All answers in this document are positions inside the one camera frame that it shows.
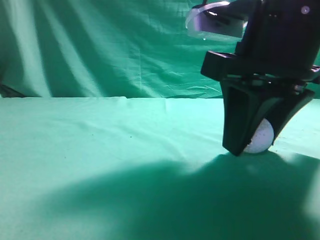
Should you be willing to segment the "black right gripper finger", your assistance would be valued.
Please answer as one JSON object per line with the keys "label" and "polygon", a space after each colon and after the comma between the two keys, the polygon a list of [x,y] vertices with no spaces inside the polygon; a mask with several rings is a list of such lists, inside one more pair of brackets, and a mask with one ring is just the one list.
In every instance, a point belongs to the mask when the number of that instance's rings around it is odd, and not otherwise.
{"label": "black right gripper finger", "polygon": [[314,99],[315,92],[305,89],[302,92],[292,92],[287,94],[268,114],[268,121],[273,128],[273,141],[275,143],[277,137],[292,119],[292,117],[300,111],[305,105]]}

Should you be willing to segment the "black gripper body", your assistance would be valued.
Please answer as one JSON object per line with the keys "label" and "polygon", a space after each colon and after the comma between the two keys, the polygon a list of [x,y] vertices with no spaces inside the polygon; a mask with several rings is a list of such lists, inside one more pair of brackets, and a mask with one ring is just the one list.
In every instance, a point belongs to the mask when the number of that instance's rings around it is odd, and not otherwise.
{"label": "black gripper body", "polygon": [[234,53],[208,51],[201,74],[221,82],[250,77],[318,84],[320,3],[317,0],[256,0]]}

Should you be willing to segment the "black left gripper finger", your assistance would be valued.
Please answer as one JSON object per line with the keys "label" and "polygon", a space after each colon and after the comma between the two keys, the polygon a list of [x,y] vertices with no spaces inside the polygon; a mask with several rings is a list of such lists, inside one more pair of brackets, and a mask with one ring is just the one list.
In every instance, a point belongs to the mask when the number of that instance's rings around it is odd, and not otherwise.
{"label": "black left gripper finger", "polygon": [[283,99],[273,86],[250,86],[240,82],[221,83],[224,103],[222,146],[234,156],[242,154],[255,131]]}

